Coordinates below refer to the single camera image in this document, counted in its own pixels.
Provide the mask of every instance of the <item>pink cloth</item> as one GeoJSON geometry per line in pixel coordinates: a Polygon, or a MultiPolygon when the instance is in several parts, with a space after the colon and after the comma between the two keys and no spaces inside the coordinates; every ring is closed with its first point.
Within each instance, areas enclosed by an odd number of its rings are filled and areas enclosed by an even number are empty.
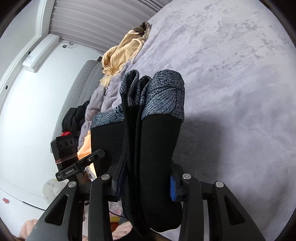
{"type": "MultiPolygon", "coordinates": [[[[125,222],[125,223],[119,225],[115,229],[115,231],[112,232],[113,240],[117,240],[117,239],[122,238],[123,236],[126,236],[131,231],[132,228],[133,228],[133,226],[131,225],[130,222],[125,222]]],[[[88,237],[83,236],[82,241],[89,241],[89,239],[88,239],[88,237]]]]}
{"type": "Polygon", "coordinates": [[[20,237],[23,239],[26,239],[29,234],[31,233],[34,225],[37,223],[37,219],[31,219],[25,222],[25,224],[22,226],[20,230],[20,237]]]}
{"type": "MultiPolygon", "coordinates": [[[[25,224],[22,226],[22,229],[20,231],[20,237],[26,239],[31,233],[37,221],[38,221],[37,219],[32,219],[25,222],[25,224]]],[[[122,238],[123,236],[126,236],[131,231],[132,228],[133,226],[131,225],[130,222],[125,222],[119,225],[115,229],[115,231],[112,233],[113,240],[117,240],[122,238]]],[[[82,236],[82,241],[88,241],[88,240],[89,240],[88,237],[82,236]]]]}

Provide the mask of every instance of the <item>pile of clothes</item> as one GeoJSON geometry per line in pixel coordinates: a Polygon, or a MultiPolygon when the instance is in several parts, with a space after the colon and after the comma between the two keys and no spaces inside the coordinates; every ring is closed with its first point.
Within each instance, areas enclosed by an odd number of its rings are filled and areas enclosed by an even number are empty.
{"type": "Polygon", "coordinates": [[[131,70],[121,81],[120,96],[121,104],[92,120],[91,149],[106,153],[94,163],[97,176],[126,154],[124,216],[144,237],[150,228],[176,229],[182,206],[170,198],[170,165],[184,121],[184,81],[173,70],[158,71],[153,78],[131,70]]]}
{"type": "Polygon", "coordinates": [[[85,122],[85,111],[88,104],[89,100],[81,106],[70,108],[62,122],[63,133],[61,136],[72,134],[74,136],[76,150],[78,148],[78,139],[80,136],[81,127],[85,122]]]}
{"type": "Polygon", "coordinates": [[[105,90],[112,77],[120,73],[127,61],[133,61],[149,37],[151,26],[143,22],[139,27],[130,30],[118,46],[110,48],[102,58],[103,73],[100,86],[93,93],[89,106],[86,109],[85,123],[81,128],[78,145],[78,158],[81,159],[91,153],[90,125],[92,118],[100,111],[105,90]]]}
{"type": "MultiPolygon", "coordinates": [[[[37,223],[37,219],[32,219],[28,220],[25,222],[25,224],[22,226],[22,229],[20,231],[19,238],[16,240],[26,240],[29,234],[31,233],[33,227],[37,223]]],[[[122,238],[123,236],[127,235],[132,229],[131,223],[130,222],[125,222],[121,225],[119,225],[113,232],[112,232],[112,237],[113,240],[117,240],[122,238]]],[[[82,241],[88,241],[87,236],[82,236],[82,241]]]]}

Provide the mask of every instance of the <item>black cloth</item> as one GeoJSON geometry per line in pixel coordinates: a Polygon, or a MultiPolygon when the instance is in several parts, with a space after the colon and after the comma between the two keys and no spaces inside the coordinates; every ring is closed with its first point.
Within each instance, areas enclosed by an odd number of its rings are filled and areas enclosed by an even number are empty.
{"type": "Polygon", "coordinates": [[[89,100],[77,108],[70,108],[66,113],[62,122],[62,131],[69,131],[74,136],[76,148],[78,147],[78,139],[80,136],[81,127],[85,122],[85,111],[89,104],[89,100]]]}
{"type": "Polygon", "coordinates": [[[184,94],[178,72],[162,70],[139,79],[131,70],[122,79],[122,103],[92,120],[91,149],[106,150],[108,163],[95,164],[96,172],[106,173],[127,153],[123,213],[142,237],[150,228],[163,232],[181,224],[182,206],[170,198],[170,164],[184,121],[184,94]]]}

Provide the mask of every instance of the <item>gray bed sheet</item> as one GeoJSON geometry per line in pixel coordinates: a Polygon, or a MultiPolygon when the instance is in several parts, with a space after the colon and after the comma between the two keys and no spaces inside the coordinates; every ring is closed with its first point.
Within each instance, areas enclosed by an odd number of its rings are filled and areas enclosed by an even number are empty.
{"type": "MultiPolygon", "coordinates": [[[[149,22],[149,39],[111,80],[101,111],[120,104],[131,69],[180,72],[185,121],[173,160],[201,181],[223,181],[274,240],[296,207],[296,49],[288,34],[258,0],[173,0],[149,22]]],[[[177,240],[178,231],[167,236],[177,240]]]]}

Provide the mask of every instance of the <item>leaf pattern fabric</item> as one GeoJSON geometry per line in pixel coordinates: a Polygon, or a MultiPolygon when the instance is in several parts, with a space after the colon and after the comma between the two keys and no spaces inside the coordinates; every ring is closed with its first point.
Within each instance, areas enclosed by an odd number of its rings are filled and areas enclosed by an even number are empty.
{"type": "MultiPolygon", "coordinates": [[[[131,70],[122,79],[120,95],[127,96],[128,107],[144,106],[141,119],[154,114],[171,115],[184,121],[184,81],[180,73],[165,69],[151,79],[131,70]]],[[[91,129],[124,121],[122,104],[108,113],[99,112],[92,120],[91,129]]]]}

